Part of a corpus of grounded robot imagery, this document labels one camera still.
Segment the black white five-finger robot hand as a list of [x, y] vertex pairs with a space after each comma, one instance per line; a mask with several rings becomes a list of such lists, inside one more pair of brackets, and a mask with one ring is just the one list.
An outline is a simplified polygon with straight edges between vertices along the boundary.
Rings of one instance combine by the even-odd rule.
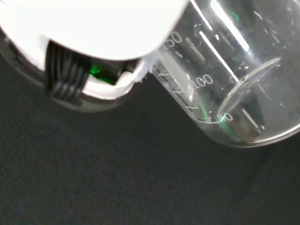
[[71, 110], [122, 104], [158, 60], [186, 0], [3, 0], [1, 56]]

